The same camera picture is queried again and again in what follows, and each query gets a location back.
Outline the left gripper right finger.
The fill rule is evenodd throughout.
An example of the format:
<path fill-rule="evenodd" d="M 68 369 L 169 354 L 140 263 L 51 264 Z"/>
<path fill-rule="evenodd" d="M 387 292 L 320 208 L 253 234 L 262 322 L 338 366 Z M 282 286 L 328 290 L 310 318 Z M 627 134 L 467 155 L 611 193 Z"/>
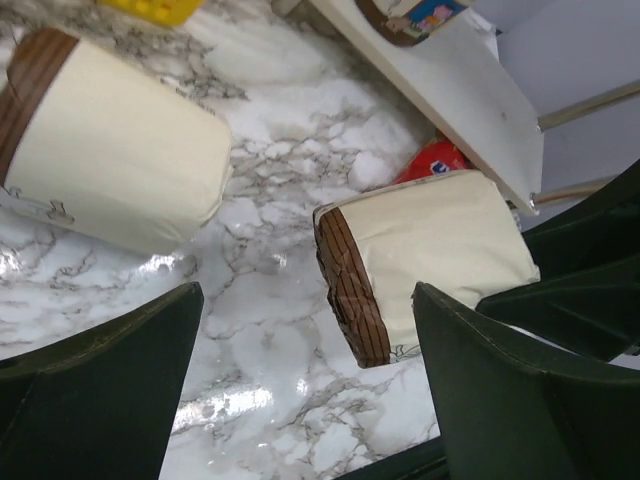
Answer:
<path fill-rule="evenodd" d="M 638 478 L 638 371 L 552 347 L 430 284 L 412 300 L 452 478 Z"/>

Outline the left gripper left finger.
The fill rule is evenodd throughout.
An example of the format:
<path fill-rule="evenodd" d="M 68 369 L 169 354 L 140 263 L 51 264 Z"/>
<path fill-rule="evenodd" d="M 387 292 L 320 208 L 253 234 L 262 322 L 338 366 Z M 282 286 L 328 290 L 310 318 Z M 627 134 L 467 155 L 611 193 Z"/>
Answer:
<path fill-rule="evenodd" d="M 3 360 L 2 478 L 158 478 L 203 304 L 186 283 Z"/>

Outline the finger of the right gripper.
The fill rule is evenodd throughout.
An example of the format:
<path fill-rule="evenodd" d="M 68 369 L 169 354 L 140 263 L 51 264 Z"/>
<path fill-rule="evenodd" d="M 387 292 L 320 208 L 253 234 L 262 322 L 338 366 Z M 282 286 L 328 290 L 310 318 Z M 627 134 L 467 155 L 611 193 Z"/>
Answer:
<path fill-rule="evenodd" d="M 476 311 L 579 355 L 610 361 L 639 346 L 639 259 L 495 294 Z"/>
<path fill-rule="evenodd" d="M 523 238 L 542 273 L 573 273 L 637 255 L 639 164 Z"/>

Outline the beige brown roll front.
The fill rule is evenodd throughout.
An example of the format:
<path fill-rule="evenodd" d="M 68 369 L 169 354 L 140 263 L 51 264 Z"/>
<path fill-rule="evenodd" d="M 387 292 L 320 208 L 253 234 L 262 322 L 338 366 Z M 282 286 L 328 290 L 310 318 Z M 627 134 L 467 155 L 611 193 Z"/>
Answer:
<path fill-rule="evenodd" d="M 368 23 L 389 43 L 413 47 L 468 10 L 474 1 L 356 0 Z"/>

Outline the beige brown roll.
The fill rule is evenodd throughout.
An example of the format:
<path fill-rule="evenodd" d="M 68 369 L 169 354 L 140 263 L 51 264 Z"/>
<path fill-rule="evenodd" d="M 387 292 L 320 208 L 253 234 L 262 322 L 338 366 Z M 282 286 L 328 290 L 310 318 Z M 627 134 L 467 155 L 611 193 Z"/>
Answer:
<path fill-rule="evenodd" d="M 356 0 L 368 23 L 389 43 L 413 47 L 468 10 L 474 1 Z"/>
<path fill-rule="evenodd" d="M 540 279 L 506 199 L 478 171 L 322 206 L 313 227 L 329 304 L 361 368 L 419 355 L 411 300 L 419 282 L 475 308 Z"/>
<path fill-rule="evenodd" d="M 231 175 L 218 116 L 91 41 L 25 35 L 1 87 L 1 204 L 143 254 L 215 215 Z"/>

